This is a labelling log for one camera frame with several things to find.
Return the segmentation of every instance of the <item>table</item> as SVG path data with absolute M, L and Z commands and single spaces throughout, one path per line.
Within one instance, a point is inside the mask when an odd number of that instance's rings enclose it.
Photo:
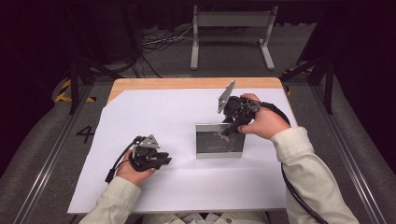
M 224 119 L 217 114 L 217 97 L 231 80 L 236 81 L 233 95 L 254 92 L 276 104 L 291 125 L 297 126 L 277 78 L 118 79 L 102 112 L 68 213 L 89 212 L 106 187 L 108 169 L 125 145 L 137 135 L 151 133 L 162 146 L 160 151 L 169 152 L 173 159 L 141 185 L 134 212 L 285 208 L 286 188 L 270 141 L 249 134 L 242 158 L 195 158 L 195 123 Z

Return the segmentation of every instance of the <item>gray floor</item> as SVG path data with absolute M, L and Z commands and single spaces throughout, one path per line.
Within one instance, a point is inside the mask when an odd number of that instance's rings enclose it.
M 208 30 L 200 36 L 200 61 L 197 71 L 190 70 L 191 42 L 185 40 L 164 51 L 145 54 L 152 67 L 163 77 L 279 77 L 281 72 L 295 67 L 300 52 L 311 34 L 314 25 L 275 27 L 271 36 L 269 50 L 276 70 L 268 71 L 258 47 L 258 38 L 262 31 L 247 29 L 236 35 L 225 30 Z M 143 63 L 136 66 L 141 76 L 155 77 L 149 67 Z M 132 70 L 122 73 L 134 77 Z M 375 145 L 361 127 L 352 108 L 347 103 L 340 87 L 334 81 L 332 100 L 333 116 L 323 113 L 316 91 L 304 82 L 305 75 L 298 76 L 285 85 L 290 87 L 289 96 L 292 110 L 301 126 L 308 130 L 309 137 L 319 156 L 328 164 L 340 186 L 344 199 L 360 223 L 394 223 L 396 215 L 396 178 L 385 164 Z M 29 211 L 26 218 L 19 216 L 24 223 L 68 223 L 73 215 L 66 214 L 67 207 L 74 193 L 79 172 L 85 161 L 92 137 L 84 143 L 85 136 L 76 135 L 87 126 L 96 129 L 101 110 L 111 91 L 112 82 L 108 77 L 99 77 L 89 96 L 96 97 L 95 103 L 85 103 L 78 111 L 78 116 L 68 130 L 68 135 L 61 144 L 61 151 L 56 155 L 53 170 L 43 180 L 43 190 L 36 194 L 31 206 L 24 206 Z M 35 184 L 43 165 L 49 155 L 53 155 L 54 146 L 59 146 L 59 134 L 64 132 L 64 125 L 70 117 L 70 103 L 59 102 L 26 136 L 13 161 L 0 180 L 0 223 L 12 223 L 20 211 L 29 191 Z M 353 172 L 343 160 L 339 138 L 332 131 L 329 120 L 335 120 L 347 150 L 359 166 L 361 179 L 352 178 Z M 361 190 L 365 184 L 376 204 L 365 203 L 371 198 L 367 191 Z M 370 212 L 370 206 L 379 208 L 381 214 Z M 273 223 L 288 223 L 285 211 L 270 212 Z M 74 223 L 83 216 L 78 216 Z

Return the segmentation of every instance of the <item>forearm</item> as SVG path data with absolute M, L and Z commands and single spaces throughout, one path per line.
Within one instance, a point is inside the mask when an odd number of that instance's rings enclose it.
M 277 159 L 300 197 L 329 223 L 358 223 L 345 205 L 327 165 L 315 154 L 306 130 L 290 128 L 271 138 Z M 287 190 L 290 223 L 316 223 Z
M 124 223 L 134 209 L 139 195 L 138 186 L 116 176 L 93 210 L 80 223 Z

